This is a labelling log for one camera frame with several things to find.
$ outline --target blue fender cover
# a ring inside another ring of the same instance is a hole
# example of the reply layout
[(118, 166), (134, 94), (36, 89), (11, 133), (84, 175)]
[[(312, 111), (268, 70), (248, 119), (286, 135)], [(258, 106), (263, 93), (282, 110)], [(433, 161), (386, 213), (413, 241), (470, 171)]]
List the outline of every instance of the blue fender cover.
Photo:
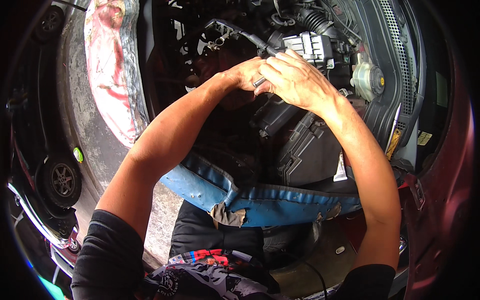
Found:
[[(160, 181), (186, 201), (209, 212), (220, 223), (232, 226), (322, 221), (361, 208), (357, 195), (261, 183), (239, 189), (229, 174), (193, 153)], [(234, 218), (222, 218), (219, 213)]]

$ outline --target black t-shirt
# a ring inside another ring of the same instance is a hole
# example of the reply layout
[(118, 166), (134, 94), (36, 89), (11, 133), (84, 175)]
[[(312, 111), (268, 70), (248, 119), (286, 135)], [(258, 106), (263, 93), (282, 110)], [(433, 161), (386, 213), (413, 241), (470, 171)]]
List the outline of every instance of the black t-shirt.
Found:
[[(94, 211), (73, 271), (73, 298), (287, 299), (268, 294), (258, 282), (217, 264), (167, 264), (145, 276), (143, 250), (140, 236), (130, 225), (109, 212)], [(358, 267), (331, 298), (387, 299), (394, 276), (395, 270), (387, 265)]]

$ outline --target man's left hand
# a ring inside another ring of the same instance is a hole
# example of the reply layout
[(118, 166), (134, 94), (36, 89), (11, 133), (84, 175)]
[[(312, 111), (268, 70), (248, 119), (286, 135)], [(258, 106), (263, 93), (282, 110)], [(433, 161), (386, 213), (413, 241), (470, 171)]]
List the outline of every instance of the man's left hand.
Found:
[(258, 72), (258, 68), (265, 63), (265, 60), (255, 57), (251, 60), (244, 61), (223, 73), (232, 80), (232, 84), (239, 89), (245, 91), (253, 91), (255, 87), (253, 83), (262, 76)]

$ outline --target concrete floor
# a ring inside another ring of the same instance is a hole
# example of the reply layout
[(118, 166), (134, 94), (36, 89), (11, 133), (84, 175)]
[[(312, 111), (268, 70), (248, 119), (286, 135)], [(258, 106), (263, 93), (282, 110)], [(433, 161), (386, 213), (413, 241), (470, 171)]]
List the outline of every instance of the concrete floor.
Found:
[[(77, 5), (87, 7), (89, 0)], [(115, 175), (128, 152), (111, 133), (100, 116), (93, 99), (86, 72), (84, 48), (85, 13), (67, 9), (57, 59), (57, 87), (64, 128), (71, 149), (80, 146), (84, 154), (81, 164), (82, 194), (76, 215), (83, 240), (96, 203)], [(144, 260), (157, 267), (168, 260), (170, 238), (182, 199), (158, 183), (154, 189), (153, 207), (145, 238)]]

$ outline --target car engine bay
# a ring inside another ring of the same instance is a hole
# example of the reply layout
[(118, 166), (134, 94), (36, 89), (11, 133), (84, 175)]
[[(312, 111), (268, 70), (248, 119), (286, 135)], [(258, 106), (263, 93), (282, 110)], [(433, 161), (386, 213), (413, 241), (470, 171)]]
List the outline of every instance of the car engine bay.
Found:
[[(161, 47), (151, 63), (156, 114), (217, 72), (292, 49), (363, 117), (384, 93), (386, 79), (350, 5), (345, 0), (163, 3), (154, 14), (154, 36)], [(397, 110), (398, 104), (391, 106)], [(382, 134), (390, 130), (391, 125)], [(316, 182), (354, 180), (348, 158), (326, 123), (270, 93), (255, 97), (236, 90), (227, 95), (207, 119), (193, 151), (239, 186), (259, 182), (312, 188)]]

